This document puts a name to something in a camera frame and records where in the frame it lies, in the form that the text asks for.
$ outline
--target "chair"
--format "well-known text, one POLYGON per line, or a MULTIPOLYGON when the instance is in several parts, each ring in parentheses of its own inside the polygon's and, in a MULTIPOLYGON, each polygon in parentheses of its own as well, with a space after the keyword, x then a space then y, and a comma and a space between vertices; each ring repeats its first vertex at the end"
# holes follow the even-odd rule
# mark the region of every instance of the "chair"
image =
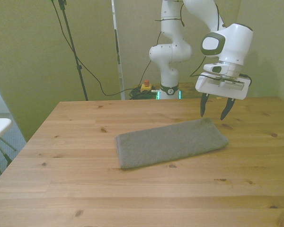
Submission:
MULTIPOLYGON (((4 142, 6 145, 8 145, 10 148, 12 148, 14 151, 16 151, 17 149, 14 148, 12 145, 10 145, 6 140, 4 140, 1 136, 3 136, 12 126, 12 121, 10 119, 7 118, 0 118, 0 140, 2 142, 4 142)), ((9 156, 6 154, 6 152, 2 149, 2 147, 0 147, 0 151, 3 154, 3 156, 5 157, 5 159, 7 160, 7 167, 9 166, 9 164, 12 162, 12 160, 9 158, 9 156)))

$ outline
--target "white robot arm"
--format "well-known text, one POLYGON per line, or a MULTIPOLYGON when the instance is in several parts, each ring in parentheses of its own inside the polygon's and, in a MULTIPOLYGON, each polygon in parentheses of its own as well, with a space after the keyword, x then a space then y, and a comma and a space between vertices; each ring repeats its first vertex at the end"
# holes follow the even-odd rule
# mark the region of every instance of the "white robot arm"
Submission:
POLYGON ((157 64, 161 72, 160 98, 176 99, 179 97, 178 76, 175 68, 170 68, 172 62, 187 61, 193 51, 185 42, 181 34, 181 10, 182 2, 164 0, 161 9, 161 32, 171 39, 171 44, 159 44, 150 50, 150 59, 157 64))
MULTIPOLYGON (((183 0, 187 10, 206 23, 209 30, 201 46, 207 57, 219 57, 219 63, 206 64, 196 83, 196 89, 202 92, 201 116, 209 94, 228 97, 229 100, 221 115, 221 120, 231 109, 235 99, 246 97, 249 79, 239 78, 244 58, 248 53, 253 32, 244 25, 232 24, 225 28, 217 6, 213 0, 183 0)), ((161 71, 161 98, 178 98, 178 71, 170 69, 169 63, 187 61, 192 56, 189 44, 181 35, 180 9, 182 3, 175 0, 163 0, 161 11, 162 33, 172 40, 172 44, 159 44, 150 50, 150 59, 161 71)))

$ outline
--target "wood grain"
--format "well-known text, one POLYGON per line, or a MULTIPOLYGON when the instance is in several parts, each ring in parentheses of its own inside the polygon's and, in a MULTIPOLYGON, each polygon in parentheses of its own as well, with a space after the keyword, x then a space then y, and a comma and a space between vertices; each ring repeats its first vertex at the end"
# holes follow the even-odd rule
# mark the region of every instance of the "wood grain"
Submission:
POLYGON ((0 177, 0 227, 284 227, 284 102, 210 98, 226 148, 121 170, 114 137, 200 118, 200 99, 61 102, 0 177))

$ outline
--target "gray towel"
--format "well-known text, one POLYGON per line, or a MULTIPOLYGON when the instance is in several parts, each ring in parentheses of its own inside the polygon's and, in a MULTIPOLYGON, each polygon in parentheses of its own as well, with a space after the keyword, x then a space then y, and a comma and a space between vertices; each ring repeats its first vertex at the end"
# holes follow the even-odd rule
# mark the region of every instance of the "gray towel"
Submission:
POLYGON ((198 155, 229 143, 210 118, 129 132, 115 141, 122 169, 198 155))

